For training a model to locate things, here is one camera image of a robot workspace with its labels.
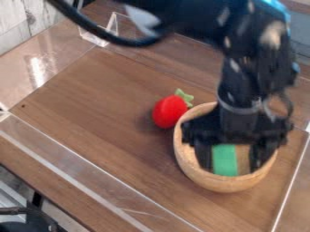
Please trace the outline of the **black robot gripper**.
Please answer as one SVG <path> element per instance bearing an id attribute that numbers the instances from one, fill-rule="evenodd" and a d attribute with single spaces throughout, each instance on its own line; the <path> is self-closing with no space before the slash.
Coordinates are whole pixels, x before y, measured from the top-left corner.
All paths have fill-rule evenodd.
<path id="1" fill-rule="evenodd" d="M 287 142 L 292 129 L 291 120 L 274 120 L 262 113 L 238 115 L 216 105 L 210 112 L 185 120 L 181 125 L 181 141 L 193 145 L 203 169 L 212 169 L 212 147 L 219 144 L 251 144 L 250 171 L 255 172 L 268 161 L 278 147 Z"/>

